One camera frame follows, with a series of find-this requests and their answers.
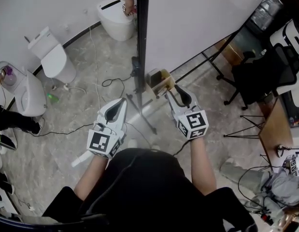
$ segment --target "marble floor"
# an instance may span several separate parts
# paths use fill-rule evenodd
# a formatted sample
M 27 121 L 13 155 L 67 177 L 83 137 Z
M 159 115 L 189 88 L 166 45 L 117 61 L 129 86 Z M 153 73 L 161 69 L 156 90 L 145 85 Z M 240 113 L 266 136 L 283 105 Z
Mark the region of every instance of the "marble floor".
M 101 84 L 108 78 L 125 79 L 129 77 L 131 57 L 136 55 L 136 33 L 130 40 L 118 42 L 110 38 L 102 26 L 98 26 L 92 30 L 92 38 L 97 49 L 98 70 L 95 64 L 95 50 L 89 33 L 66 48 L 67 54 L 77 69 L 77 77 L 70 86 L 81 87 L 86 90 L 86 94 L 77 89 L 66 91 L 63 89 L 63 84 L 56 80 L 54 82 L 58 89 L 52 91 L 53 83 L 44 75 L 44 72 L 41 71 L 37 75 L 43 83 L 45 92 L 59 98 L 59 102 L 47 101 L 48 108 L 43 115 L 46 124 L 42 134 L 49 131 L 68 133 L 82 125 L 93 123 L 99 107 L 95 87 L 97 74 L 100 106 L 120 96 L 123 88 L 121 82 L 115 81 L 109 87 L 102 87 Z M 177 79 L 203 59 L 202 55 L 198 55 L 174 71 L 172 75 Z M 230 66 L 223 56 L 219 56 L 215 63 L 226 73 L 226 76 L 230 75 Z M 240 197 L 237 186 L 222 177 L 218 169 L 228 157 L 233 157 L 240 166 L 245 168 L 262 165 L 264 161 L 259 154 L 263 149 L 259 140 L 224 138 L 223 134 L 250 126 L 249 122 L 240 119 L 239 116 L 242 114 L 259 115 L 260 111 L 256 105 L 251 105 L 249 110 L 243 112 L 240 96 L 231 105 L 224 106 L 223 101 L 230 98 L 234 88 L 223 81 L 217 81 L 216 76 L 215 69 L 206 63 L 179 84 L 188 87 L 196 94 L 201 107 L 207 113 L 210 127 L 205 141 L 218 186 L 231 187 Z M 134 88 L 133 78 L 125 81 L 123 97 L 126 96 L 126 93 L 132 94 Z M 143 99 L 145 101 L 148 99 L 146 94 L 143 95 Z M 151 145 L 159 145 L 161 150 L 169 153 L 178 151 L 185 139 L 174 126 L 166 99 L 161 98 L 158 102 L 149 104 L 144 109 L 144 115 L 157 129 L 157 135 L 151 132 L 133 106 L 128 105 L 127 122 L 133 124 L 145 135 Z M 35 209 L 31 212 L 26 205 L 19 206 L 14 195 L 12 198 L 15 199 L 16 205 L 24 215 L 41 215 L 64 186 L 73 188 L 76 185 L 90 160 L 75 168 L 71 167 L 71 162 L 84 153 L 90 128 L 90 126 L 81 128 L 70 135 L 49 134 L 44 137 L 33 137 L 20 130 L 15 130 L 18 149 L 8 151 L 3 156 L 3 166 L 15 186 L 17 197 Z M 127 125 L 127 137 L 121 146 L 122 149 L 127 147 L 131 138 L 137 139 L 139 147 L 149 147 L 140 133 L 131 125 Z M 188 145 L 177 158 L 186 176 L 191 179 Z M 244 191 L 247 195 L 252 195 L 247 190 Z M 263 223 L 257 216 L 256 222 L 263 228 Z

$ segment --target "white toilet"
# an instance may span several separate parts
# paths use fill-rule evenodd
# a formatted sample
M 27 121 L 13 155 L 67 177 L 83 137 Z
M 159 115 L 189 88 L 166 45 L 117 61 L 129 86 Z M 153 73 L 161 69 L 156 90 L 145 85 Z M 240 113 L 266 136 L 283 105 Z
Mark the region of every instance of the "white toilet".
M 48 27 L 29 43 L 28 49 L 41 60 L 47 77 L 55 78 L 65 84 L 75 79 L 75 67 Z
M 7 74 L 2 81 L 2 86 L 15 95 L 18 112 L 23 116 L 41 116 L 46 111 L 46 96 L 41 81 L 27 71 L 26 75 L 21 73 L 12 64 L 1 61 L 0 70 L 9 66 L 13 71 Z
M 115 40 L 125 41 L 134 31 L 133 16 L 126 16 L 122 6 L 123 0 L 104 0 L 97 5 L 98 16 L 107 33 Z
M 15 91 L 18 112 L 23 116 L 36 117 L 46 111 L 46 96 L 41 81 L 27 71 L 27 78 L 22 87 Z

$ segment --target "toilet tank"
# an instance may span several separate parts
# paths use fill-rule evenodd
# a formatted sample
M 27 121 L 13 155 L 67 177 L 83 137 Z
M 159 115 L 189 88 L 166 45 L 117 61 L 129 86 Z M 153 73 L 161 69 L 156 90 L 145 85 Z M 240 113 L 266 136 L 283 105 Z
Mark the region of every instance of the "toilet tank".
M 60 44 L 59 41 L 51 33 L 49 27 L 46 27 L 28 44 L 28 50 L 39 59 L 43 59 L 58 44 Z

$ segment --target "green bottle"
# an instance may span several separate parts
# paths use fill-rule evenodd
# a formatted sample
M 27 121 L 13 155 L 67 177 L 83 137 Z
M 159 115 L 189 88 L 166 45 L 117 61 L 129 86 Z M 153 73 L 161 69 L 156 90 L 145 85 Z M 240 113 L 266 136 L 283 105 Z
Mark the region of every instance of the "green bottle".
M 59 101 L 59 98 L 55 95 L 52 95 L 52 94 L 47 94 L 47 97 L 51 99 L 51 102 L 58 102 Z

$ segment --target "office chair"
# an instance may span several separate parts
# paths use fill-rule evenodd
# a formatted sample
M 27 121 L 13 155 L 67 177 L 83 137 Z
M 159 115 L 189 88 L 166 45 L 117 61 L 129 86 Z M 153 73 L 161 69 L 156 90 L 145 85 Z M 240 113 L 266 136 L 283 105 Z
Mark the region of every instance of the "office chair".
M 225 80 L 236 88 L 231 99 L 224 101 L 224 105 L 229 105 L 240 93 L 245 104 L 242 109 L 246 110 L 248 105 L 266 97 L 272 90 L 296 83 L 299 56 L 293 47 L 276 44 L 264 57 L 252 63 L 246 61 L 256 57 L 253 52 L 244 52 L 243 55 L 242 62 L 232 67 L 234 81 L 223 75 L 217 76 L 217 80 Z

